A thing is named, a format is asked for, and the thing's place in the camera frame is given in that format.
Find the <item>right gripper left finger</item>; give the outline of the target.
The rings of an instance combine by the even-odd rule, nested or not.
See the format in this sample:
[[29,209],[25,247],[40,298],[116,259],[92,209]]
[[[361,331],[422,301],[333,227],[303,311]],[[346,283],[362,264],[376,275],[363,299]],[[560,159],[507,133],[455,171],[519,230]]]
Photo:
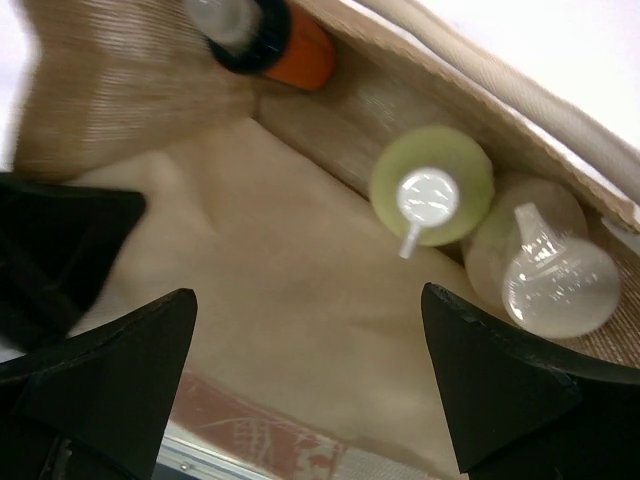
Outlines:
[[150,478],[197,311],[178,289],[2,363],[2,478]]

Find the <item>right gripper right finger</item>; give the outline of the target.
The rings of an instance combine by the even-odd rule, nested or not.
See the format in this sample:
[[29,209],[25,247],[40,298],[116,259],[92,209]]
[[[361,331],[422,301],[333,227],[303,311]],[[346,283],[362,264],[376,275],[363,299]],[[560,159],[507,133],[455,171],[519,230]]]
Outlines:
[[639,372],[513,327],[435,284],[421,310],[459,470],[482,479],[639,476]]

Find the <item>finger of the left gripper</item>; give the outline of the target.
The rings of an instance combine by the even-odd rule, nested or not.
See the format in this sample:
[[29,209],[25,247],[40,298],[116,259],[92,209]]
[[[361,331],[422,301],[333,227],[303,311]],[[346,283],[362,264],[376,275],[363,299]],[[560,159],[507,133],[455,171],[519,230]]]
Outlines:
[[139,192],[2,174],[2,339],[18,350],[64,339],[100,296],[145,210]]

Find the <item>brown burlap canvas bag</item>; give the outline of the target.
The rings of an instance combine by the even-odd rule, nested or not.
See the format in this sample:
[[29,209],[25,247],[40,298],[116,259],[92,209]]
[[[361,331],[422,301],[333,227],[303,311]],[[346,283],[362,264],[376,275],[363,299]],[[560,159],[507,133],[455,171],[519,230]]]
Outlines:
[[303,2],[337,38],[339,72],[317,93],[225,72],[177,1],[17,7],[39,59],[15,167],[147,196],[105,305],[197,295],[172,416],[186,440],[284,479],[458,477],[419,296],[427,282],[476,295],[452,248],[401,260],[366,200],[377,153],[422,123],[586,202],[622,301],[560,348],[638,367],[639,259],[600,222],[636,228],[630,204],[441,61],[443,26],[417,2]]

